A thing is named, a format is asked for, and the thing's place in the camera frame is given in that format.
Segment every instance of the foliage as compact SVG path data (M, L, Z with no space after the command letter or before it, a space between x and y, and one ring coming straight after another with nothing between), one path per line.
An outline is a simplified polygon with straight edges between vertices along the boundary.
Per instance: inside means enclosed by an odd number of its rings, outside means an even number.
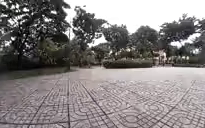
M110 47L114 53L126 48L129 42L129 33L125 25L111 25L103 30L105 39L110 42Z
M69 8L63 0L0 1L0 41L13 47L11 52L17 56L17 66L46 38L68 41L64 32L69 25L63 8Z
M138 28L130 39L131 44L141 54L148 54L149 51L153 55L153 51L158 49L158 32L149 26Z
M88 13L81 7L75 7L76 16L73 18L73 32L80 45L80 49L85 51L89 43L102 36L102 25L106 23L103 19L95 18L93 13Z
M188 39L196 32L195 22L195 17L188 17L187 14L183 14L178 21L162 24L159 32L160 41L162 42L161 47L166 49L171 42L181 42Z
M103 66L105 68L150 68L153 66L153 62L148 60L116 60L104 61Z
M202 65L200 64L173 64L174 67L195 67L200 68Z

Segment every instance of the paved plaza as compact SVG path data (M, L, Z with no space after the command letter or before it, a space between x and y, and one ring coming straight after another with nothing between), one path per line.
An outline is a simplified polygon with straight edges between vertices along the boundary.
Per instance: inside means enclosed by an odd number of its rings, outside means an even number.
M0 128L205 128L205 69L80 69L0 81Z

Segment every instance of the sky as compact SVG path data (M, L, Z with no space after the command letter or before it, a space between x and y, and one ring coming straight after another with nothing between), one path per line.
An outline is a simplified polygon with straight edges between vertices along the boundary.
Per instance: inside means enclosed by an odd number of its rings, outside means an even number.
M65 0L71 9L67 21L74 16L75 6L86 6L87 12L95 13L96 18L107 20L110 24L124 24L130 33L141 25L149 25L159 31L165 22L178 20L183 13L188 16L205 18L205 0ZM95 44L106 42L104 38Z

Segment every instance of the leaves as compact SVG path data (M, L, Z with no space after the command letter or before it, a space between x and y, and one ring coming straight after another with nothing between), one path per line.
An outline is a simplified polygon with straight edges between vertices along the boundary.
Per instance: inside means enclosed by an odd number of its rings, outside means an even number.
M103 19L95 18L93 13L88 13L81 7L75 7L76 16L73 18L73 32L76 35L82 51L85 51L89 43L101 37Z
M103 29L104 37L111 43L114 51L125 48L129 42L129 33L126 26L111 25L109 28Z

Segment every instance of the tree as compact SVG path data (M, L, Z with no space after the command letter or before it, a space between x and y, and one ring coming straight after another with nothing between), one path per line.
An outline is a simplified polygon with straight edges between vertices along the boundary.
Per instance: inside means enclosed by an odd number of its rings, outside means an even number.
M101 63L102 59L104 59L105 56L110 52L108 45L109 44L107 43L101 43L91 48L94 51L95 57L99 63Z
M76 16L73 18L73 32L82 51L85 51L89 43L102 36L103 19L95 18L95 14L88 13L81 7L75 7Z
M63 0L1 0L0 25L3 34L2 43L9 42L17 55L18 66L22 65L23 56L30 56L33 50L46 38L57 38L69 27L65 21L63 8L69 5Z
M188 17L187 14L183 14L178 21L161 25L159 33L162 48L167 49L171 42L181 42L188 39L189 36L196 32L195 22L195 17Z
M158 32L149 26L141 26L131 37L131 43L142 54L149 51L153 55L153 51L158 48Z
M110 47L115 55L129 43L129 33L125 25L111 25L103 30L105 39L110 42Z

